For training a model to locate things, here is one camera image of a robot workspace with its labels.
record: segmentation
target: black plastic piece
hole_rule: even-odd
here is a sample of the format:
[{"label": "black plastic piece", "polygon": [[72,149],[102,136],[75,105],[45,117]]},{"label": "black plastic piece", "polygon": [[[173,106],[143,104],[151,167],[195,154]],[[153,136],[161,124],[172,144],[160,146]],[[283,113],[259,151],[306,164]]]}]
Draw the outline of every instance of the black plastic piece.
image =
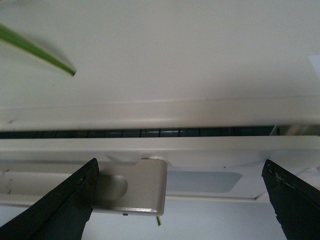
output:
[{"label": "black plastic piece", "polygon": [[0,240],[81,240],[99,177],[94,158],[0,227]]},{"label": "black plastic piece", "polygon": [[320,240],[320,191],[267,160],[262,177],[288,240]]},{"label": "black plastic piece", "polygon": [[109,130],[3,131],[0,139],[168,138],[269,136],[273,126],[193,127]]}]

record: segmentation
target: green stem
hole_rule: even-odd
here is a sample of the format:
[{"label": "green stem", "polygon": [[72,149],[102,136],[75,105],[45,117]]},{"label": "green stem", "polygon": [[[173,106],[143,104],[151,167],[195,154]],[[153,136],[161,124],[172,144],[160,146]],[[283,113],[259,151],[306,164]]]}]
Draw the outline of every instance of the green stem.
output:
[{"label": "green stem", "polygon": [[156,221],[158,223],[158,227],[160,227],[161,226],[161,219],[159,216],[156,217]]}]

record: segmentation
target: white panel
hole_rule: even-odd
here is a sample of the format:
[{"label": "white panel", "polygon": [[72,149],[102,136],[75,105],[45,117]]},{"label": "white panel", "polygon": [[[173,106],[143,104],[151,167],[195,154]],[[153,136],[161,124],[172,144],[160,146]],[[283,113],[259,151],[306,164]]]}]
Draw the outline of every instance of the white panel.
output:
[{"label": "white panel", "polygon": [[[242,177],[230,191],[195,191],[183,195],[255,201],[266,192],[261,177],[266,159],[294,174],[316,168],[320,166],[320,139],[317,136],[253,136],[0,140],[2,162],[83,164],[92,158],[100,163],[120,165],[136,163],[141,158],[163,159],[169,171],[237,173]],[[181,192],[168,192],[168,195],[177,194]]]},{"label": "white panel", "polygon": [[[155,217],[93,212],[82,240],[285,240],[267,203],[167,200],[162,226]],[[25,208],[0,206],[0,226]]]},{"label": "white panel", "polygon": [[319,11],[312,0],[2,0],[1,23],[77,73],[0,42],[0,130],[317,124],[319,100],[299,97],[320,94],[308,59]]},{"label": "white panel", "polygon": [[320,96],[0,109],[1,131],[319,124]]}]

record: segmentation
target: green leaf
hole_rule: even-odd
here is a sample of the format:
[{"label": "green leaf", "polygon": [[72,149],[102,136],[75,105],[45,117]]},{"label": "green leaf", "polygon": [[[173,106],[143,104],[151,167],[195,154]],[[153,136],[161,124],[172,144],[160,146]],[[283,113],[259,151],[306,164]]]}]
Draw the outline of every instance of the green leaf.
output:
[{"label": "green leaf", "polygon": [[158,227],[161,226],[161,219],[159,216],[156,217],[156,222],[158,223]]},{"label": "green leaf", "polygon": [[6,26],[0,23],[0,40],[5,41],[11,45],[16,46],[44,61],[53,64],[54,66],[68,72],[72,76],[76,74],[76,71],[67,66],[66,64],[59,61],[57,58],[52,56],[50,53],[46,52],[45,50],[41,49],[40,47],[36,46],[30,40],[26,39],[25,37],[19,35],[18,33],[10,30]]}]

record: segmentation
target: scratch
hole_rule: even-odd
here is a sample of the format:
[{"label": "scratch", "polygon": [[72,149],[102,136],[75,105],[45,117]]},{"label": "scratch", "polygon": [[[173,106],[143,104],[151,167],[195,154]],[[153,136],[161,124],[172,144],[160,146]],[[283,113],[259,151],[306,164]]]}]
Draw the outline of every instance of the scratch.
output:
[{"label": "scratch", "polygon": [[291,189],[296,189],[294,186],[292,186],[291,184],[287,183],[287,182],[284,180],[284,178],[283,178],[280,174],[278,174],[277,172],[275,172],[275,178],[276,178],[276,180],[277,180],[279,183],[285,184],[285,185],[287,185],[287,186],[288,186],[289,188],[291,188]]},{"label": "scratch", "polygon": [[2,177],[5,175],[5,173],[9,172],[9,168],[7,170],[5,170],[3,173],[2,173]]}]

